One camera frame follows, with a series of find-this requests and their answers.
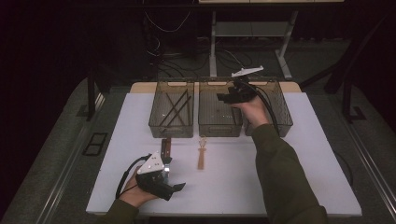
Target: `person's left hand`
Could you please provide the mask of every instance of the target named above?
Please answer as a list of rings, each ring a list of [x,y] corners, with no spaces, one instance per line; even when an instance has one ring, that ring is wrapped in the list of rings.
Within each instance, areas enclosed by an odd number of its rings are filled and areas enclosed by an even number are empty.
[[[134,177],[136,176],[137,170],[139,168],[140,166],[136,167],[136,169],[134,170],[134,174],[126,183],[125,188],[119,197],[120,200],[123,200],[126,203],[136,208],[145,202],[158,198],[157,196],[152,195],[151,193],[143,191],[141,188],[137,186],[137,182]]]

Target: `desk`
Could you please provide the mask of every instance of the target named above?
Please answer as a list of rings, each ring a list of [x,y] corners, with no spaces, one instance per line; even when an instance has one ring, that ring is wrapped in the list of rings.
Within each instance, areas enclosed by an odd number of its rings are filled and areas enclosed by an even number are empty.
[[[294,125],[284,138],[296,150],[308,182],[329,216],[361,216],[361,207],[347,183],[305,93],[295,83],[281,83]],[[114,201],[123,172],[138,157],[161,148],[148,123],[155,83],[136,83],[127,94],[101,170],[87,206],[103,214]],[[172,139],[170,184],[186,182],[169,202],[154,200],[140,216],[264,217],[262,189],[255,170],[251,137],[208,138],[205,169],[197,170],[198,100],[194,100],[194,137]]]

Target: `hand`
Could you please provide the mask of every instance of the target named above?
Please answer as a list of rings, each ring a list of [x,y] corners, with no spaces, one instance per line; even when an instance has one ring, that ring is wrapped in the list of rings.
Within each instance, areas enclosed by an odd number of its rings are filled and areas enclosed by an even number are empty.
[[[123,190],[123,193],[120,195],[120,200],[123,200],[126,203],[128,203],[136,208],[140,207],[140,205],[142,205],[143,203],[146,203],[150,200],[158,198],[155,195],[152,195],[148,192],[143,191],[141,188],[139,188],[137,186],[137,182],[134,177],[136,176],[137,170],[139,168],[140,168],[140,166],[136,167],[136,169],[134,170],[134,174],[128,180],[128,182],[126,183],[125,188]]]
[[[253,128],[257,128],[262,124],[269,123],[265,115],[265,106],[260,97],[256,96],[247,103],[232,104],[231,106],[240,108]]]

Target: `sleeve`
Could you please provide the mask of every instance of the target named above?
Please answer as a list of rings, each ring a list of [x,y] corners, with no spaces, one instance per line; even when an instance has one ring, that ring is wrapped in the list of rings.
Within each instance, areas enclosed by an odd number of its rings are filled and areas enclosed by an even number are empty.
[[[95,224],[132,224],[138,213],[137,208],[116,199],[108,212],[99,217]]]
[[[269,124],[257,127],[252,138],[257,148],[257,174],[271,223],[328,223],[326,210],[318,204],[294,149]]]

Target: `transparent gray bin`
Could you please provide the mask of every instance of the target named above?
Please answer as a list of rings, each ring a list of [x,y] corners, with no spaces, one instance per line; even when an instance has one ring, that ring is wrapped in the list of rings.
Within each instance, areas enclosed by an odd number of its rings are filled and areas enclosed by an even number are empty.
[[[276,77],[249,77],[249,83],[264,90],[265,94],[263,94],[263,97],[268,101],[274,111],[277,127],[279,129],[279,136],[285,137],[293,125],[293,121]],[[269,112],[265,111],[265,113],[269,122],[272,124]],[[251,136],[253,128],[245,116],[244,128],[245,135]]]
[[[199,134],[207,137],[238,137],[242,129],[242,112],[218,100],[217,93],[228,93],[230,77],[199,79]]]
[[[154,138],[193,137],[194,78],[161,78],[148,126]]]

